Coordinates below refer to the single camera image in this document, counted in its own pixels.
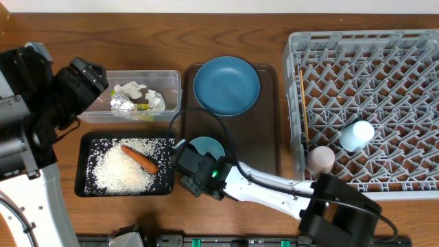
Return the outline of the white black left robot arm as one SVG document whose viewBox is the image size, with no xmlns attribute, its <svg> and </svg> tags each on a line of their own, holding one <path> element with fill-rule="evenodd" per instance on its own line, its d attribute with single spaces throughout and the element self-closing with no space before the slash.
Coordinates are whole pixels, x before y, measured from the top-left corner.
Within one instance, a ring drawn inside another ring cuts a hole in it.
<svg viewBox="0 0 439 247">
<path fill-rule="evenodd" d="M 78 246 L 53 145 L 107 88 L 83 58 L 59 72 L 41 43 L 1 52 L 1 216 L 17 246 Z"/>
</svg>

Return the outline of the grey dishwasher rack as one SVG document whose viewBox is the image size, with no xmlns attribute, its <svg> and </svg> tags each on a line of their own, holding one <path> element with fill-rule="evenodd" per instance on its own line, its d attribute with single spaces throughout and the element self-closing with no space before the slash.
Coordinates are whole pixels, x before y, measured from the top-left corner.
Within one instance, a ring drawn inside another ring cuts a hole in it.
<svg viewBox="0 0 439 247">
<path fill-rule="evenodd" d="M 325 145 L 335 153 L 331 173 L 373 200 L 438 197 L 437 30 L 295 32 L 282 63 L 296 180 L 315 179 L 305 157 Z M 342 130 L 361 120 L 375 135 L 348 152 Z"/>
</svg>

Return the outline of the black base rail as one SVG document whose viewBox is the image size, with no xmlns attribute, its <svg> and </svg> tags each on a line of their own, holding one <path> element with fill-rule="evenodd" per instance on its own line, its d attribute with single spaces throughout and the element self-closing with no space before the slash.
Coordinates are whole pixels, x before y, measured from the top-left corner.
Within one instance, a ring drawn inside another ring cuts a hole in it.
<svg viewBox="0 0 439 247">
<path fill-rule="evenodd" d="M 145 247 L 317 247 L 305 236 L 246 237 L 246 236 L 184 236 L 146 235 L 140 225 L 120 228 L 111 235 L 78 235 L 81 246 L 145 246 Z"/>
</svg>

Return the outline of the light blue cup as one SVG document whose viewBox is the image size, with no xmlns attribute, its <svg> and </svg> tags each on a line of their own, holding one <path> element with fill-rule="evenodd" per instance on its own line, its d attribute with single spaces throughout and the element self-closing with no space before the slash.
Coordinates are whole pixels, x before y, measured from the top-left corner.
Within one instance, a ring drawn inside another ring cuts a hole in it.
<svg viewBox="0 0 439 247">
<path fill-rule="evenodd" d="M 367 121 L 356 121 L 342 130 L 340 145 L 348 152 L 360 152 L 372 140 L 375 129 Z"/>
</svg>

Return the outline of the pink cup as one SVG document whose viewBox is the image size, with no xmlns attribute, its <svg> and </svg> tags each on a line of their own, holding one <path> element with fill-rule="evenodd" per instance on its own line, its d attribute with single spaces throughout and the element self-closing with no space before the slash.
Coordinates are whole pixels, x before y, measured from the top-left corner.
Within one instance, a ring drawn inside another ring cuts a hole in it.
<svg viewBox="0 0 439 247">
<path fill-rule="evenodd" d="M 312 174 L 328 174 L 335 162 L 335 153 L 327 146 L 318 146 L 306 156 L 306 167 Z"/>
</svg>

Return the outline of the light blue bowl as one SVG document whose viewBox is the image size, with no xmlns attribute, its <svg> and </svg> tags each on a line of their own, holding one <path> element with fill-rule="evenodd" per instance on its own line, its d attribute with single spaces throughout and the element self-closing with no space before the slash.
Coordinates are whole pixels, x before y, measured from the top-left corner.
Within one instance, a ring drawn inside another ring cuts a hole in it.
<svg viewBox="0 0 439 247">
<path fill-rule="evenodd" d="M 216 160 L 221 156 L 225 156 L 225 151 L 217 140 L 211 137 L 197 137 L 189 142 L 201 154 L 210 153 Z"/>
</svg>

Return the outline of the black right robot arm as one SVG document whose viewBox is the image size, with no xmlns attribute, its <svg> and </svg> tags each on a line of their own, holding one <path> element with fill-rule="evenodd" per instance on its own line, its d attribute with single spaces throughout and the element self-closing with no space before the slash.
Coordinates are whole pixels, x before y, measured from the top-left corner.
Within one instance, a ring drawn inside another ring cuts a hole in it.
<svg viewBox="0 0 439 247">
<path fill-rule="evenodd" d="M 299 231 L 319 246 L 370 246 L 382 208 L 344 181 L 288 180 L 251 168 L 232 157 L 200 154 L 188 141 L 169 147 L 169 165 L 195 196 L 254 202 L 299 221 Z"/>
</svg>

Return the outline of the orange carrot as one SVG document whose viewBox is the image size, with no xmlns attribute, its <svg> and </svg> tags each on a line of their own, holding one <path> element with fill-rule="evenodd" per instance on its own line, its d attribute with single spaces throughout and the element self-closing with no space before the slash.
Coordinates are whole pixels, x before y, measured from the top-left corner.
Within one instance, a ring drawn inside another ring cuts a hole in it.
<svg viewBox="0 0 439 247">
<path fill-rule="evenodd" d="M 131 147 L 128 147 L 126 145 L 121 146 L 121 150 L 124 154 L 128 155 L 131 159 L 133 159 L 135 162 L 137 162 L 144 170 L 151 174 L 157 174 L 158 173 L 158 167 L 155 163 L 153 163 L 150 159 L 148 159 L 145 155 L 142 153 L 134 150 Z"/>
</svg>

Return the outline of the black tray with rice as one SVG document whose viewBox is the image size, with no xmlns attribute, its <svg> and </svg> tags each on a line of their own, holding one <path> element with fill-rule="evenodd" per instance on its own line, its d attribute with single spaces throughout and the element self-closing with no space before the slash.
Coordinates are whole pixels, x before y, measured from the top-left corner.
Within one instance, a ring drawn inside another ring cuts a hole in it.
<svg viewBox="0 0 439 247">
<path fill-rule="evenodd" d="M 80 152 L 78 156 L 78 168 L 75 178 L 75 194 L 79 197 L 116 197 L 116 196 L 85 196 L 84 194 L 84 180 L 85 180 L 85 165 L 90 144 L 93 139 L 129 139 L 129 138 L 150 138 L 161 137 L 165 139 L 165 132 L 163 131 L 147 131 L 147 130 L 118 130 L 106 132 L 89 132 L 85 134 L 80 143 Z"/>
</svg>

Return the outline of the clear plastic waste bin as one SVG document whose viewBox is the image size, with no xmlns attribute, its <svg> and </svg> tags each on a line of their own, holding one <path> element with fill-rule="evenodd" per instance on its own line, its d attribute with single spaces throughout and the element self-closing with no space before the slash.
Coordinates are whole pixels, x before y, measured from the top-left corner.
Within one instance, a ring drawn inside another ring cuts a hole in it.
<svg viewBox="0 0 439 247">
<path fill-rule="evenodd" d="M 165 110 L 149 110 L 147 113 L 153 116 L 153 121 L 170 121 L 180 110 L 182 99 L 181 76 L 175 70 L 130 70 L 130 71 L 108 71 L 108 89 L 95 100 L 81 115 L 80 119 L 89 123 L 128 123 L 141 122 L 124 117 L 113 115 L 110 101 L 111 93 L 116 84 L 121 86 L 131 81 L 137 84 L 146 85 L 142 89 L 143 96 L 140 99 L 133 99 L 134 103 L 146 103 L 145 94 L 149 89 L 160 93 L 165 100 Z"/>
</svg>

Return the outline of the wooden chopstick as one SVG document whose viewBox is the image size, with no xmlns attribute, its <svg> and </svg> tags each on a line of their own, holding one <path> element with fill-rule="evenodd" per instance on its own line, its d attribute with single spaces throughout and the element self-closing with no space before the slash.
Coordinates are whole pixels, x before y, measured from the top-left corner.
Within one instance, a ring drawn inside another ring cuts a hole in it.
<svg viewBox="0 0 439 247">
<path fill-rule="evenodd" d="M 302 73 L 302 71 L 300 69 L 299 69 L 299 77 L 300 77 L 300 92 L 301 92 L 302 104 L 303 104 L 304 102 L 306 103 L 306 99 L 305 99 L 305 89 L 304 89 L 303 73 Z"/>
<path fill-rule="evenodd" d="M 305 134 L 306 134 L 306 142 L 309 141 L 309 129 L 308 129 L 308 118 L 307 118 L 307 109 L 306 103 L 304 102 L 302 105 L 303 115 L 304 115 L 304 123 L 305 123 Z"/>
</svg>

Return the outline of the dark blue plate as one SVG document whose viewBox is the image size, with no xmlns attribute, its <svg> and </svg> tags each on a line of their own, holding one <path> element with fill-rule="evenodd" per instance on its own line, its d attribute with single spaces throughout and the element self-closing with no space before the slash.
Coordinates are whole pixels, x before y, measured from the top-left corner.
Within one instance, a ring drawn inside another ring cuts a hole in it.
<svg viewBox="0 0 439 247">
<path fill-rule="evenodd" d="M 193 81 L 198 103 L 219 116 L 244 113 L 257 101 L 260 90 L 260 79 L 254 67 L 232 56 L 221 56 L 206 62 Z"/>
</svg>

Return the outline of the pile of white rice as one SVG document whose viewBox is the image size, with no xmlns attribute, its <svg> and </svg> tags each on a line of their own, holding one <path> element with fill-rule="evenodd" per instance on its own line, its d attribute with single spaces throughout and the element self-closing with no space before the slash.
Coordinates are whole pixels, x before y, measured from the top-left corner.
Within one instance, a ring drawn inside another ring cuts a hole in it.
<svg viewBox="0 0 439 247">
<path fill-rule="evenodd" d="M 122 150 L 126 145 L 157 166 L 153 174 Z M 85 196 L 164 196 L 174 187 L 174 173 L 167 166 L 169 153 L 161 137 L 93 139 L 86 158 Z"/>
</svg>

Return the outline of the dark brown serving tray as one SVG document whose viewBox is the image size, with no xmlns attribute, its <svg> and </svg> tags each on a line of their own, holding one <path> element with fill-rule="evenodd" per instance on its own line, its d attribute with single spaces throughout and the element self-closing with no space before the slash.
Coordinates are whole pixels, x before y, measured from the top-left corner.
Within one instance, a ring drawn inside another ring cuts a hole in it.
<svg viewBox="0 0 439 247">
<path fill-rule="evenodd" d="M 235 116 L 221 116 L 232 141 L 237 159 L 269 174 L 281 172 L 281 133 L 279 127 L 278 77 L 269 65 L 253 64 L 261 91 L 254 105 Z M 181 115 L 181 137 L 188 141 L 196 137 L 211 137 L 221 143 L 230 156 L 229 142 L 223 128 L 211 115 L 194 110 Z"/>
</svg>

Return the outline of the green snack wrapper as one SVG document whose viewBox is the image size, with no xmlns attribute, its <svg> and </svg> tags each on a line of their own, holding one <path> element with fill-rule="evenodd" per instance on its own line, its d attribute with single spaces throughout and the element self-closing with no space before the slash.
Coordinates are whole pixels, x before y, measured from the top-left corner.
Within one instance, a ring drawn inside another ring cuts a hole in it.
<svg viewBox="0 0 439 247">
<path fill-rule="evenodd" d="M 149 109 L 146 99 L 146 103 L 134 103 L 132 99 L 114 91 L 110 95 L 113 115 L 137 121 L 153 121 L 153 116 L 147 113 Z"/>
</svg>

